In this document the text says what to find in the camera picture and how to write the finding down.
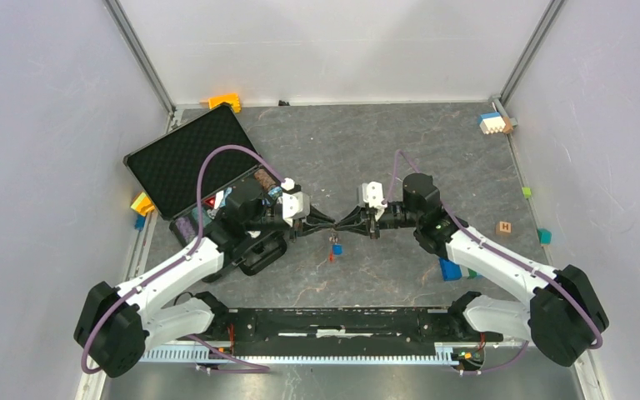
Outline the keyring with blue red tags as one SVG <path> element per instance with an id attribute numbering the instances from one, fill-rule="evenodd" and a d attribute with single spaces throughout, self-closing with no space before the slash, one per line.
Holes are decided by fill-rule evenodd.
<path id="1" fill-rule="evenodd" d="M 328 255 L 328 261 L 333 263 L 338 256 L 343 254 L 343 245 L 340 243 L 339 235 L 336 232 L 332 232 L 329 236 L 330 253 Z"/>

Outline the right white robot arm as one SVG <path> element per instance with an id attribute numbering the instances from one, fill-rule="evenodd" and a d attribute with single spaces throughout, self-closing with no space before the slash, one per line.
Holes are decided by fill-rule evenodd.
<path id="1" fill-rule="evenodd" d="M 378 182 L 361 185 L 358 200 L 336 230 L 377 239 L 386 229 L 412 228 L 427 253 L 473 270 L 512 295 L 511 301 L 480 292 L 461 296 L 447 319 L 455 338 L 468 340 L 478 332 L 519 338 L 564 367 L 603 345 L 608 316 L 581 268 L 557 269 L 489 239 L 444 204 L 431 176 L 407 175 L 398 202 L 386 200 Z"/>

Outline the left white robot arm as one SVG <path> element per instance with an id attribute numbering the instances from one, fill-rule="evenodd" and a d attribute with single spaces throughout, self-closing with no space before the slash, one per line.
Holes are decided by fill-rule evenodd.
<path id="1" fill-rule="evenodd" d="M 222 277 L 246 260 L 266 238 L 313 233 L 332 228 L 334 219 L 319 212 L 292 179 L 271 195 L 254 178 L 231 186 L 216 212 L 201 221 L 186 247 L 143 275 L 90 289 L 75 328 L 85 373 L 117 378 L 150 349 L 202 333 L 219 339 L 228 330 L 228 309 L 211 293 L 172 305 L 184 289 L 203 279 Z"/>

